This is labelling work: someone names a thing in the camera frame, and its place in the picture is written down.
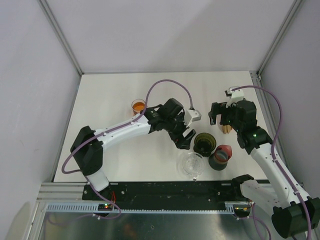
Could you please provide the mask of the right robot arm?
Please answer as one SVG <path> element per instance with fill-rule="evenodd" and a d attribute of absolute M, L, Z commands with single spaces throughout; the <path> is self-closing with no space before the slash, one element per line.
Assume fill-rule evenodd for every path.
<path fill-rule="evenodd" d="M 313 230 L 320 222 L 320 199 L 312 198 L 294 179 L 277 152 L 271 152 L 272 139 L 257 121 L 257 108 L 252 101 L 240 100 L 211 105 L 210 124 L 230 125 L 237 133 L 239 146 L 255 160 L 274 192 L 261 187 L 250 175 L 233 178 L 231 196 L 252 200 L 271 218 L 274 229 L 284 239 Z"/>

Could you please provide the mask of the orange glass flask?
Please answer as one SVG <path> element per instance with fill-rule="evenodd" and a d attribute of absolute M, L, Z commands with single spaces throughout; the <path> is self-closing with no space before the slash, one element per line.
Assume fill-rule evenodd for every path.
<path fill-rule="evenodd" d="M 135 99 L 131 103 L 131 108 L 135 116 L 145 109 L 145 101 L 143 99 Z"/>

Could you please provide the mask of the brown coffee filter stack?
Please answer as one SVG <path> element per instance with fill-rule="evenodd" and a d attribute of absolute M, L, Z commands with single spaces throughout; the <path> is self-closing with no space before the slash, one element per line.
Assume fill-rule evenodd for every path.
<path fill-rule="evenodd" d="M 221 117 L 220 124 L 222 125 L 222 132 L 224 134 L 229 134 L 233 130 L 233 127 L 231 126 L 231 121 L 226 117 Z"/>

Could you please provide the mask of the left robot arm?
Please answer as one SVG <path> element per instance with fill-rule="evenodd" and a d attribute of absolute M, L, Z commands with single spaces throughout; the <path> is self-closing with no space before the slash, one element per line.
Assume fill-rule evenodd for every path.
<path fill-rule="evenodd" d="M 189 150 L 195 130 L 186 131 L 202 115 L 193 107 L 184 109 L 175 98 L 165 104 L 147 107 L 130 120 L 110 128 L 93 130 L 83 127 L 75 138 L 70 152 L 80 172 L 93 187 L 93 194 L 100 200 L 110 196 L 109 180 L 102 170 L 104 151 L 125 140 L 165 130 L 177 149 Z"/>

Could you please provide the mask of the clear glass dripper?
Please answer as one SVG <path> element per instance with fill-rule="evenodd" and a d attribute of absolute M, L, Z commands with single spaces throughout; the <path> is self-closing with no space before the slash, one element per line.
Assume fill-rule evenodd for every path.
<path fill-rule="evenodd" d="M 181 176 L 196 182 L 204 172 L 206 163 L 203 156 L 196 152 L 182 154 L 177 161 L 177 171 Z"/>

